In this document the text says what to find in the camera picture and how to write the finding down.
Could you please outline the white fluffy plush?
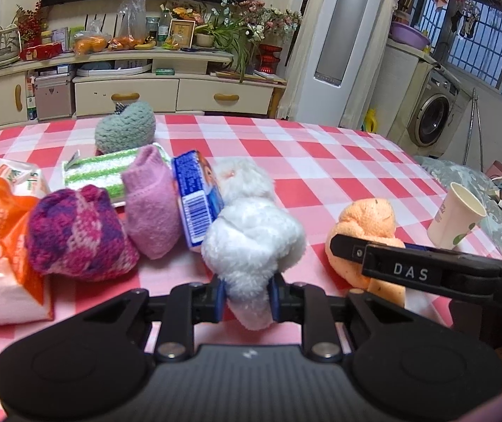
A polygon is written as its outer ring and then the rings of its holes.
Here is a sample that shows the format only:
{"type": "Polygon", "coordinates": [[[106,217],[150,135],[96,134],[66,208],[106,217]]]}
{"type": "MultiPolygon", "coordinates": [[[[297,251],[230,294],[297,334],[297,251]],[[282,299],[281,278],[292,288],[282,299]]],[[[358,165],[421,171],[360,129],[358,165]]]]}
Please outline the white fluffy plush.
{"type": "Polygon", "coordinates": [[[299,263],[305,231],[277,205],[274,180],[254,160],[226,158],[214,170],[224,207],[206,231],[201,255],[225,282],[236,319],[260,331],[273,323],[268,283],[299,263]]]}

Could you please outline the pink knitted sock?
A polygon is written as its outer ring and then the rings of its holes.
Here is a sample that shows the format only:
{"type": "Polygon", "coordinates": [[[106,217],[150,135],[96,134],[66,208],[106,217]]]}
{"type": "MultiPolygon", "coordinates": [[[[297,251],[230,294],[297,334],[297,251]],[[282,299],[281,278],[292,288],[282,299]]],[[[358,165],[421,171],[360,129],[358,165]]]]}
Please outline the pink knitted sock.
{"type": "Polygon", "coordinates": [[[125,230],[150,260],[164,257],[182,234],[173,174],[154,145],[144,146],[121,173],[125,230]]]}

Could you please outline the purple pink knitted hat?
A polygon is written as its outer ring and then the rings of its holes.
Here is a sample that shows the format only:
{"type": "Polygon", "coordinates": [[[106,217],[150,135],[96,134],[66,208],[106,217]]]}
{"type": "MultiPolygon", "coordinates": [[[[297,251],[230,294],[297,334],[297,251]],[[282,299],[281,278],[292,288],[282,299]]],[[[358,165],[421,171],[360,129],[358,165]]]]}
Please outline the purple pink knitted hat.
{"type": "Polygon", "coordinates": [[[94,185],[62,188],[40,200],[27,222],[25,244],[38,273],[91,282],[129,273],[139,260],[110,196],[94,185]]]}

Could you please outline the green white striped cloth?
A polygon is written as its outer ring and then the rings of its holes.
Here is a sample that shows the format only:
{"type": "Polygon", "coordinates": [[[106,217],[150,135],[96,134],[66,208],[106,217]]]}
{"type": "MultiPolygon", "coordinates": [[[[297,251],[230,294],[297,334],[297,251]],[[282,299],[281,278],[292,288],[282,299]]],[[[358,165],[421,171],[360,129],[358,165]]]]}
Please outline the green white striped cloth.
{"type": "Polygon", "coordinates": [[[62,163],[62,187],[80,191],[88,185],[106,190],[114,208],[126,205],[121,173],[129,169],[141,148],[116,153],[81,157],[80,151],[62,163]]]}

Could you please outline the paper cup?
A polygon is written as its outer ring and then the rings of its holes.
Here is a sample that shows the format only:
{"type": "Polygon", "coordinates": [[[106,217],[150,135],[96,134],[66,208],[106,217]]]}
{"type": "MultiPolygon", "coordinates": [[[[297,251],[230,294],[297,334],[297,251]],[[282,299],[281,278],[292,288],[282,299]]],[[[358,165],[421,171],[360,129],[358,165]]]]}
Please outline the paper cup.
{"type": "Polygon", "coordinates": [[[427,235],[436,248],[453,250],[486,216],[484,205],[470,190],[451,182],[427,235]]]}

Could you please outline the grey-green crochet heart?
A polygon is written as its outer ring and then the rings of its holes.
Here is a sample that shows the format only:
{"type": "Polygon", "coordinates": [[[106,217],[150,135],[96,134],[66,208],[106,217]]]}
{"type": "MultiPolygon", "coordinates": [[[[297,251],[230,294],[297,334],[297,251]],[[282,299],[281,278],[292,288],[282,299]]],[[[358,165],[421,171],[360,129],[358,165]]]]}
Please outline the grey-green crochet heart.
{"type": "Polygon", "coordinates": [[[147,102],[137,101],[98,122],[94,132],[95,146],[103,154],[147,146],[153,143],[156,127],[152,107],[147,102]]]}

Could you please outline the orange tissue paper pack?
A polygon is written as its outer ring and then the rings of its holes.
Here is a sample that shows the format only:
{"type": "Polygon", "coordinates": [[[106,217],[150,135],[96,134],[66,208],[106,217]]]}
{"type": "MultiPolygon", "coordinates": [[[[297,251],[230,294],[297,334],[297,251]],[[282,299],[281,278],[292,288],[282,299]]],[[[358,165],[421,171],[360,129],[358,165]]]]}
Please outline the orange tissue paper pack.
{"type": "Polygon", "coordinates": [[[50,193],[38,166],[0,158],[0,326],[53,319],[49,281],[27,261],[27,223],[50,193]]]}

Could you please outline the red lantern vase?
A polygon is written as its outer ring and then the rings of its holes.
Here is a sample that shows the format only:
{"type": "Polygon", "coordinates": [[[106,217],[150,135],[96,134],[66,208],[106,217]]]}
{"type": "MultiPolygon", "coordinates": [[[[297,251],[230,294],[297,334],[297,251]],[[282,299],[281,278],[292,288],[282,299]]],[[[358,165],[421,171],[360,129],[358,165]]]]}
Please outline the red lantern vase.
{"type": "Polygon", "coordinates": [[[259,66],[256,69],[267,74],[275,74],[280,62],[279,54],[281,51],[282,47],[260,44],[259,53],[256,56],[259,61],[259,66]]]}

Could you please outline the pink storage box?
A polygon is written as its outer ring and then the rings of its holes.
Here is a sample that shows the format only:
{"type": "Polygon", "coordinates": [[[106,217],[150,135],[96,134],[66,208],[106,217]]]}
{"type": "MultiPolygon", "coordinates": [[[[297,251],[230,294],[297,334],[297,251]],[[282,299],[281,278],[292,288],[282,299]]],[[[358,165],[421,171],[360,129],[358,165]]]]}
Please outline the pink storage box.
{"type": "Polygon", "coordinates": [[[71,117],[74,113],[72,74],[39,76],[34,80],[37,118],[40,121],[71,117]]]}

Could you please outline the potted flower plant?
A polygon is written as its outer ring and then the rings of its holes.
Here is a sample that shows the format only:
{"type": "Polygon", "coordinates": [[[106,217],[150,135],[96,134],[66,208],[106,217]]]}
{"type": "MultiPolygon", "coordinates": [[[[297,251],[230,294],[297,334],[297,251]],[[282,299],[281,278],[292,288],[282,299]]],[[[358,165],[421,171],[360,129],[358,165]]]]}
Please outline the potted flower plant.
{"type": "Polygon", "coordinates": [[[220,0],[202,16],[195,34],[213,36],[213,47],[233,56],[230,68],[242,80],[260,44],[268,38],[285,41],[299,28],[301,12],[268,6],[263,0],[220,0]]]}

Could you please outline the clear plastic bag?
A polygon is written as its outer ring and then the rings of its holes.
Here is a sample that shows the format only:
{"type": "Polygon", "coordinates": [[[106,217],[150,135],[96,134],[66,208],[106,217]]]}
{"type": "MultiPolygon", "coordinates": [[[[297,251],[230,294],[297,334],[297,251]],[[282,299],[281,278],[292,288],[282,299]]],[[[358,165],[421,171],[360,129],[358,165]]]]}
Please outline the clear plastic bag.
{"type": "Polygon", "coordinates": [[[118,37],[143,42],[146,37],[147,0],[124,0],[118,8],[118,37]]]}

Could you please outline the bag of oranges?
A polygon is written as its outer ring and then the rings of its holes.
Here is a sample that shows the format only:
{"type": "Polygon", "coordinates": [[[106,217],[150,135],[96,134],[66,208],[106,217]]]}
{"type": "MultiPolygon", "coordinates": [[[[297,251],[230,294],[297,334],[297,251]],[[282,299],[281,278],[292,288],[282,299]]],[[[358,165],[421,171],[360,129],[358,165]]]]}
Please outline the bag of oranges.
{"type": "Polygon", "coordinates": [[[78,32],[74,35],[74,54],[80,56],[101,52],[107,44],[107,37],[101,33],[78,32]]]}

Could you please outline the red gift box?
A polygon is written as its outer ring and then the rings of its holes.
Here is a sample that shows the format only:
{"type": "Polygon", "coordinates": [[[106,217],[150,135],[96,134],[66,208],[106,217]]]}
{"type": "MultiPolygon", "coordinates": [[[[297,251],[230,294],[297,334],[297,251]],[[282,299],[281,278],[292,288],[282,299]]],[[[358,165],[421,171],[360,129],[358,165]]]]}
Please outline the red gift box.
{"type": "Polygon", "coordinates": [[[41,44],[24,48],[19,57],[23,61],[43,61],[54,58],[62,52],[60,43],[41,44]]]}

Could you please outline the white air conditioner tower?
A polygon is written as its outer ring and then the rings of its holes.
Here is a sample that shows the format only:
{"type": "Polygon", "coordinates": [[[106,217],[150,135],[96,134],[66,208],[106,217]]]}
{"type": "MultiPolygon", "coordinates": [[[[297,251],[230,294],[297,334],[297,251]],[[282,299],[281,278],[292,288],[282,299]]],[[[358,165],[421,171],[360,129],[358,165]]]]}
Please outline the white air conditioner tower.
{"type": "Polygon", "coordinates": [[[398,0],[308,0],[276,117],[358,128],[398,0]]]}

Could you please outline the red berry branch decoration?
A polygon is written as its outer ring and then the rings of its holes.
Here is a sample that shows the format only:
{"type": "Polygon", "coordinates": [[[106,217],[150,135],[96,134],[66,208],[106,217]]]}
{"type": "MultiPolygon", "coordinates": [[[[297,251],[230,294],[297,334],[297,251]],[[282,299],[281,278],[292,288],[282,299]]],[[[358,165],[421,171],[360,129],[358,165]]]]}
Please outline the red berry branch decoration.
{"type": "Polygon", "coordinates": [[[18,28],[24,48],[41,44],[42,32],[47,26],[46,17],[47,11],[42,6],[42,0],[37,0],[33,9],[17,6],[13,23],[18,28]]]}

